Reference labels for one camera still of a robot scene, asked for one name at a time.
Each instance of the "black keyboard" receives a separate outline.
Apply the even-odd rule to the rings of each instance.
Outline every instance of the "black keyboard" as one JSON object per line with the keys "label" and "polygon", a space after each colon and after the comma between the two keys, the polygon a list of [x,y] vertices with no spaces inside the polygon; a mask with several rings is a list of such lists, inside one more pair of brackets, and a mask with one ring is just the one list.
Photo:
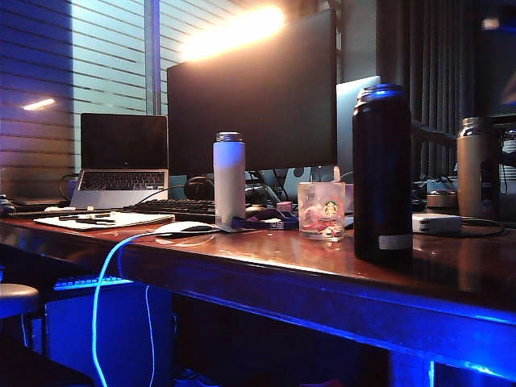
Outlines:
{"label": "black keyboard", "polygon": [[82,215],[82,214],[103,214],[111,210],[54,210],[54,211],[23,211],[10,212],[7,218],[15,219],[38,219],[38,218],[53,218],[62,215]]}
{"label": "black keyboard", "polygon": [[141,214],[174,214],[178,221],[215,223],[215,201],[213,200],[155,199],[125,206],[123,209]]}
{"label": "black keyboard", "polygon": [[81,190],[164,189],[165,174],[159,171],[84,171]]}

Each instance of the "laptop screen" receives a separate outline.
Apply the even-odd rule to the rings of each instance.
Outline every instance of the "laptop screen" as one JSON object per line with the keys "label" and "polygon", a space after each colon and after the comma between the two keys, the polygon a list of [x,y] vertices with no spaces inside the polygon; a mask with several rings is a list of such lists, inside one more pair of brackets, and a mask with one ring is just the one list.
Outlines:
{"label": "laptop screen", "polygon": [[83,169],[168,169],[163,115],[81,114]]}

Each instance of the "pen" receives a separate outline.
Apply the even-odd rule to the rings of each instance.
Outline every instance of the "pen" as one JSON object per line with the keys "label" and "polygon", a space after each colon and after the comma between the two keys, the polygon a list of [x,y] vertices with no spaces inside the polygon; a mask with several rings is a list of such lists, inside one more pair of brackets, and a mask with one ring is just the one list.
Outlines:
{"label": "pen", "polygon": [[74,219],[77,223],[89,223],[89,224],[112,224],[115,222],[114,219],[93,219],[93,218],[79,218]]}
{"label": "pen", "polygon": [[61,215],[59,217],[59,220],[105,218],[106,216],[110,216],[110,215],[111,215],[111,212],[102,212],[99,214]]}

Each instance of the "computer monitor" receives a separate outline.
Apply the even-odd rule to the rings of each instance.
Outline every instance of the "computer monitor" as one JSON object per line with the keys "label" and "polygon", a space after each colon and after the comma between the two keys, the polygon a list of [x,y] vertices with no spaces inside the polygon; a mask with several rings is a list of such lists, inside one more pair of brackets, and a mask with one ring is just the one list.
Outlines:
{"label": "computer monitor", "polygon": [[324,11],[275,35],[167,69],[169,165],[213,171],[213,142],[238,131],[246,170],[336,164],[335,16]]}
{"label": "computer monitor", "polygon": [[380,77],[374,76],[337,85],[337,165],[341,175],[353,170],[353,110],[358,93],[377,83],[380,83]]}
{"label": "computer monitor", "polygon": [[167,144],[163,115],[81,114],[84,169],[167,169]]}

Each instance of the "desk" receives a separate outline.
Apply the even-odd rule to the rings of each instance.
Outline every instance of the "desk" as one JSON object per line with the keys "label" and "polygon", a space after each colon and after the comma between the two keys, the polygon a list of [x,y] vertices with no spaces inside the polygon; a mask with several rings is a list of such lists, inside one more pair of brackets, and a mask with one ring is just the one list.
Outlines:
{"label": "desk", "polygon": [[[76,232],[4,220],[0,242],[99,270],[114,243],[156,226]],[[357,260],[297,231],[137,239],[112,273],[424,361],[516,381],[516,231],[414,236],[410,265]]]}

